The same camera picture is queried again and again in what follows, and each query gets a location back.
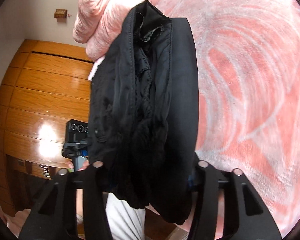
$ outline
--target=wooden cabinet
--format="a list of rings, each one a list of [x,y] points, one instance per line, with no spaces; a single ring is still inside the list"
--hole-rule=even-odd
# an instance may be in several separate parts
[[[28,207],[25,176],[50,179],[68,159],[61,156],[69,119],[87,122],[93,62],[85,49],[25,40],[0,86],[0,205]]]

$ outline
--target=white pants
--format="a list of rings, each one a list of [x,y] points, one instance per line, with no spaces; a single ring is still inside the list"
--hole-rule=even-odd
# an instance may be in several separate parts
[[[145,240],[145,209],[134,209],[109,193],[106,214],[114,240]]]

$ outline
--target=folded black cloth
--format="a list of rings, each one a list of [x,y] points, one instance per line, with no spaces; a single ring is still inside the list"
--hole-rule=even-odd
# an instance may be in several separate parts
[[[133,208],[168,221],[189,216],[198,130],[198,70],[190,25],[145,1],[125,18],[91,83],[89,162]]]

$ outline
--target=white wall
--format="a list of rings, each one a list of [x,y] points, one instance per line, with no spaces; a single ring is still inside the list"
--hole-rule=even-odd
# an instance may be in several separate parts
[[[72,38],[78,0],[23,0],[22,5],[25,39],[85,46]],[[67,9],[72,16],[66,22],[57,22],[54,18],[56,9]]]
[[[15,6],[19,0],[5,0],[0,7],[0,84],[17,49],[23,42],[20,10]]]
[[[68,9],[65,23],[54,18],[56,9]],[[24,39],[54,41],[84,47],[72,38],[78,0],[5,0],[0,7],[0,84]]]

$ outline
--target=pink fluffy fabric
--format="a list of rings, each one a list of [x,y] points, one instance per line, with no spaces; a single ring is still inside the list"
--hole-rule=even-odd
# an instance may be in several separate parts
[[[86,53],[94,61],[106,54],[120,34],[129,11],[143,0],[79,0],[73,38],[87,43]]]

